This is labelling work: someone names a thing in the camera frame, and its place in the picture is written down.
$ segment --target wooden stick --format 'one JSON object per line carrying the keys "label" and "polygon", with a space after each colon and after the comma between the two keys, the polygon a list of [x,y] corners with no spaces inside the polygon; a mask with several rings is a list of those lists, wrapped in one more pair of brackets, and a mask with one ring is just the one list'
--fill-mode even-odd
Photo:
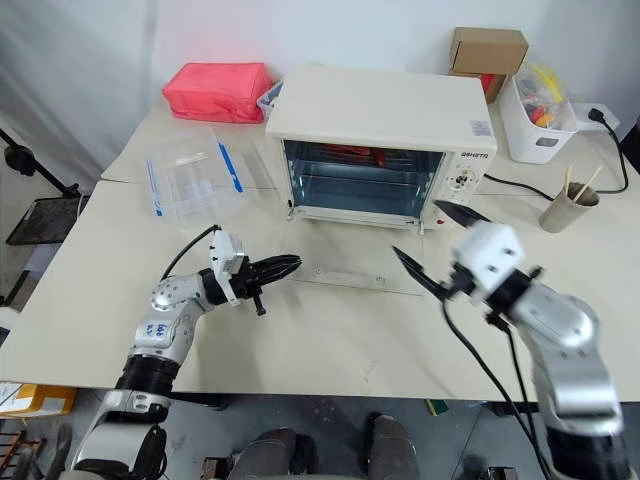
{"label": "wooden stick", "polygon": [[598,173],[600,173],[600,170],[602,170],[602,165],[600,165],[598,168],[596,168],[596,171],[593,172],[593,175],[591,175],[591,178],[589,180],[587,180],[587,183],[585,183],[582,188],[580,189],[580,191],[576,194],[575,197],[573,197],[573,202],[577,202],[578,199],[580,198],[580,195],[582,195],[584,193],[584,191],[587,189],[587,187],[591,184],[591,182],[593,182],[594,178],[596,178],[596,175],[598,175]]}
{"label": "wooden stick", "polygon": [[569,196],[569,182],[571,182],[571,170],[573,170],[573,165],[569,165],[567,167],[567,171],[564,172],[564,194]]}

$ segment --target paper cup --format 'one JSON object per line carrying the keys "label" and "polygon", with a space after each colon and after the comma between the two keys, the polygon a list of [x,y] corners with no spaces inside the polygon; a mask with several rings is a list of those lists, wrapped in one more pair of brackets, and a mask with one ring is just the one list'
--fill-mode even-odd
{"label": "paper cup", "polygon": [[540,216],[540,226],[550,233],[558,233],[571,225],[591,208],[600,202],[600,197],[591,187],[580,195],[577,202],[572,198],[582,189],[584,184],[572,182],[569,184],[569,195],[565,195],[564,189],[551,202],[551,205]]}

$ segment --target toaster oven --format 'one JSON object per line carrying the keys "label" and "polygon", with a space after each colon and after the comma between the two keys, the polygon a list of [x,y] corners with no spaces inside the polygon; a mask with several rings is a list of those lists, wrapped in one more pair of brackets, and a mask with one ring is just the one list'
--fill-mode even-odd
{"label": "toaster oven", "polygon": [[290,214],[418,231],[451,222],[497,145],[476,78],[304,65],[267,123]]}

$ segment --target power cord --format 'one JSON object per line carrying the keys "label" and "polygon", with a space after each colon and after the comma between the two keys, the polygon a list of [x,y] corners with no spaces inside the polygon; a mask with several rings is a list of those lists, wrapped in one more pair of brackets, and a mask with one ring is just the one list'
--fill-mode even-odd
{"label": "power cord", "polygon": [[550,202],[553,202],[553,197],[551,197],[550,195],[547,195],[546,193],[544,193],[541,190],[538,190],[536,187],[532,187],[531,185],[526,185],[524,183],[518,183],[518,182],[511,182],[509,180],[503,180],[501,178],[493,177],[493,176],[489,175],[488,173],[485,173],[484,176],[486,178],[488,178],[489,180],[491,180],[492,182],[503,183],[505,185],[513,185],[514,187],[526,188],[527,190],[531,190],[532,192],[537,193],[541,197],[546,198]]}
{"label": "power cord", "polygon": [[160,470],[156,474],[152,474],[149,477],[149,480],[159,480],[164,475],[164,472],[167,471],[167,452],[162,452],[162,464],[160,465]]}
{"label": "power cord", "polygon": [[622,145],[620,145],[620,140],[618,139],[616,132],[613,131],[613,128],[611,128],[611,126],[604,119],[604,113],[602,113],[600,110],[598,110],[597,108],[592,108],[591,110],[589,110],[589,114],[587,116],[590,120],[604,125],[604,128],[607,129],[609,135],[616,143],[616,148],[618,149],[618,157],[620,158],[620,168],[622,169],[622,177],[624,178],[624,185],[622,186],[622,188],[619,188],[617,190],[596,190],[596,193],[622,193],[629,187],[629,177],[627,176],[627,167],[625,167],[624,165],[624,156],[622,155]]}
{"label": "power cord", "polygon": [[520,425],[520,428],[522,428],[522,431],[524,432],[526,437],[529,439],[529,442],[531,443],[531,445],[532,445],[532,447],[534,449],[534,452],[536,454],[536,459],[538,460],[538,464],[540,466],[540,470],[541,470],[542,474],[544,475],[545,480],[551,480],[551,476],[549,475],[549,471],[547,469],[547,465],[546,465],[544,459],[542,458],[542,455],[540,454],[540,449],[539,449],[539,447],[537,445],[537,438],[534,439],[534,437],[529,432],[529,430],[527,430],[526,425],[524,424],[524,422],[522,421],[522,418],[520,418],[520,415],[518,414],[518,409],[516,408],[515,403],[513,403],[513,400],[511,399],[511,397],[509,396],[509,394],[507,393],[505,388],[502,386],[502,383],[500,383],[500,380],[498,380],[498,378],[491,371],[489,366],[485,363],[484,359],[482,358],[482,356],[480,355],[478,350],[476,350],[476,348],[471,344],[471,342],[467,339],[467,337],[465,337],[464,334],[460,330],[458,330],[458,328],[455,326],[455,324],[451,320],[451,317],[449,315],[449,311],[447,309],[447,299],[450,298],[454,293],[455,293],[455,290],[451,290],[450,289],[449,292],[447,292],[447,296],[445,296],[444,298],[441,299],[442,315],[444,316],[444,319],[447,322],[447,325],[449,326],[449,329],[451,329],[451,331],[458,338],[458,340],[460,340],[460,342],[467,348],[469,353],[471,353],[473,358],[475,358],[476,362],[478,362],[478,365],[480,365],[480,368],[482,368],[484,373],[487,374],[489,379],[493,382],[493,384],[496,386],[496,388],[500,391],[500,394],[504,398],[505,402],[507,403],[509,408],[511,408],[512,411],[514,412],[514,417],[517,420],[518,424]]}
{"label": "power cord", "polygon": [[178,253],[178,255],[176,255],[175,258],[173,260],[171,260],[171,263],[169,264],[167,269],[162,274],[162,277],[160,278],[160,280],[161,281],[164,280],[165,278],[167,278],[171,274],[171,270],[173,270],[173,267],[176,266],[176,263],[178,263],[180,261],[180,259],[184,256],[185,253],[187,253],[191,249],[191,247],[193,247],[196,243],[198,243],[204,237],[209,235],[211,232],[215,232],[216,230],[220,230],[220,227],[218,225],[213,225],[213,226],[207,228],[204,232],[202,232],[196,238],[191,240],[189,243],[187,243],[187,245],[182,250],[180,250],[180,253]]}
{"label": "power cord", "polygon": [[542,456],[542,452],[540,451],[540,442],[538,442],[538,434],[536,432],[536,426],[533,423],[533,413],[531,412],[531,405],[529,404],[529,397],[527,395],[527,389],[524,386],[524,380],[522,379],[522,371],[520,370],[520,363],[518,362],[518,353],[516,352],[516,342],[513,339],[513,334],[511,333],[511,329],[507,327],[505,330],[507,334],[507,339],[509,340],[509,349],[511,350],[511,360],[513,361],[513,368],[516,371],[516,376],[518,377],[518,385],[520,385],[520,394],[522,395],[522,401],[524,402],[525,414],[527,415],[527,422],[529,423],[529,432],[531,433],[531,438],[533,439],[533,449],[536,453],[536,458],[538,459],[538,463],[540,464],[540,468],[546,470],[546,475],[549,474],[549,466]]}
{"label": "power cord", "polygon": [[[602,125],[604,125],[604,127],[609,132],[609,135],[611,136],[611,138],[615,142],[616,148],[618,150],[618,157],[620,158],[620,168],[622,169],[622,177],[624,179],[624,185],[622,186],[622,188],[619,188],[619,189],[616,189],[616,190],[596,190],[596,193],[608,194],[608,195],[613,195],[613,194],[616,194],[616,193],[622,193],[629,187],[629,176],[627,175],[627,167],[624,164],[624,156],[622,154],[622,146],[620,145],[620,140],[618,139],[618,136],[616,135],[616,132],[613,131],[611,126],[605,120],[604,113],[602,113],[600,110],[598,110],[597,108],[592,108],[591,110],[589,110],[588,117],[589,117],[590,120],[593,120],[594,122],[598,122],[598,123],[601,123]],[[525,189],[530,190],[530,191],[532,191],[534,193],[537,193],[541,197],[549,200],[550,202],[552,202],[554,200],[554,198],[552,196],[547,195],[546,193],[542,192],[541,190],[538,190],[535,187],[532,187],[531,185],[527,185],[525,183],[512,182],[512,181],[509,181],[509,180],[504,180],[502,178],[497,178],[497,177],[494,177],[492,175],[489,175],[488,173],[485,173],[484,176],[486,178],[488,178],[489,180],[491,180],[492,182],[502,183],[504,185],[512,185],[514,187],[525,188]]]}

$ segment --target person's leg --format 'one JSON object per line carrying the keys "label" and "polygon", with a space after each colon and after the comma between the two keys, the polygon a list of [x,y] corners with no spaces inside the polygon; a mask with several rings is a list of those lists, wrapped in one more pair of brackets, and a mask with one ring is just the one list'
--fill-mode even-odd
{"label": "person's leg", "polygon": [[316,442],[309,435],[296,435],[296,449],[289,464],[292,475],[317,473],[318,451]]}
{"label": "person's leg", "polygon": [[263,433],[243,450],[228,480],[286,475],[296,446],[296,432],[288,428]]}
{"label": "person's leg", "polygon": [[405,428],[386,415],[370,415],[368,423],[372,428],[369,480],[418,480],[416,450]]}

